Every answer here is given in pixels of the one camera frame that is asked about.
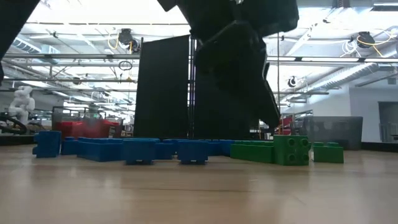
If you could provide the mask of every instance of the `lego brick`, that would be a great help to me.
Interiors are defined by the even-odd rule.
[[[231,156],[231,145],[234,144],[233,140],[221,140],[221,151],[224,156]]]
[[[36,158],[53,158],[60,154],[60,131],[40,131],[34,139],[37,146],[33,148],[32,153]]]
[[[310,143],[307,136],[274,136],[274,160],[282,166],[307,166]]]
[[[179,141],[178,159],[182,164],[190,164],[196,161],[197,164],[205,164],[208,160],[208,143],[205,141]]]
[[[221,148],[221,143],[218,141],[208,142],[208,155],[209,156],[222,156],[223,151]]]
[[[74,141],[75,137],[65,137],[65,141]]]
[[[78,157],[96,162],[121,160],[121,143],[79,142],[78,145],[80,149],[83,149]]]
[[[174,143],[156,143],[156,159],[173,159],[176,151]]]
[[[344,163],[344,149],[342,147],[314,146],[314,162]]]
[[[328,142],[328,143],[326,143],[326,145],[330,146],[330,147],[340,147],[340,145],[336,142]]]
[[[273,147],[232,144],[231,158],[253,162],[273,163]]]
[[[151,164],[156,159],[156,140],[124,140],[122,159],[126,164],[136,164],[137,161],[146,161]]]
[[[62,142],[61,155],[77,155],[79,142],[74,140],[66,140]]]
[[[314,142],[313,143],[313,146],[324,146],[325,145],[325,143],[323,143],[323,142]]]

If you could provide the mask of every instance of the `wall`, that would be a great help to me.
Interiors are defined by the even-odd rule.
[[[329,90],[329,95],[313,95],[306,104],[294,103],[283,113],[301,113],[312,110],[314,116],[351,116],[349,86],[340,90]]]
[[[35,99],[35,107],[38,110],[51,111],[53,106],[63,106],[63,99],[54,95],[43,95],[40,92],[34,92],[33,99]],[[13,100],[14,93],[0,93],[0,112],[5,112]]]
[[[381,142],[379,102],[398,102],[398,90],[351,88],[351,115],[363,117],[363,142]]]

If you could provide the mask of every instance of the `ceiling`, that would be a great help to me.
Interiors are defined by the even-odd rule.
[[[398,12],[372,11],[372,7],[336,8],[300,7],[298,27],[290,32],[272,35],[264,40],[271,56],[304,56],[304,57],[380,57],[376,49],[361,49],[347,46],[351,36],[356,38],[358,32],[368,31],[382,51],[397,43]],[[127,49],[116,45],[117,33],[121,29],[132,30],[136,39],[153,41],[168,37],[189,34],[189,26],[178,8],[164,12],[156,0],[41,0],[18,38],[40,48],[50,45],[61,54],[128,54]],[[8,53],[24,53],[11,47]],[[19,61],[29,65],[32,60]],[[76,63],[72,60],[61,60],[63,63]],[[82,60],[81,62],[98,62]],[[124,78],[138,76],[138,60],[131,60],[133,68],[124,72]],[[30,67],[41,73],[48,73],[49,67]],[[54,67],[59,72],[62,67]],[[114,68],[119,75],[122,71]],[[298,87],[315,82],[338,70],[338,66],[281,65],[279,69],[272,65],[267,80],[273,91],[292,90],[287,81],[290,77],[298,78]],[[379,74],[366,77],[372,79]],[[109,67],[71,67],[62,71],[59,78],[85,77],[88,79],[114,79],[115,74]],[[395,88],[384,82],[371,85],[374,88]],[[61,83],[51,83],[60,87]],[[136,90],[134,83],[84,83],[76,86],[62,83],[63,88],[103,88]],[[135,100],[135,93],[127,96]]]

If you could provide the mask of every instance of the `humanoid robot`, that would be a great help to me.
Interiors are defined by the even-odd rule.
[[[30,97],[31,92],[32,87],[20,86],[14,92],[14,101],[12,101],[8,108],[9,116],[16,116],[23,125],[27,125],[29,112],[35,109],[35,100]]]

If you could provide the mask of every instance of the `wooden floor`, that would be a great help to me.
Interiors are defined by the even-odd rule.
[[[398,154],[282,167],[212,157],[205,166],[35,159],[0,147],[0,223],[398,223]]]

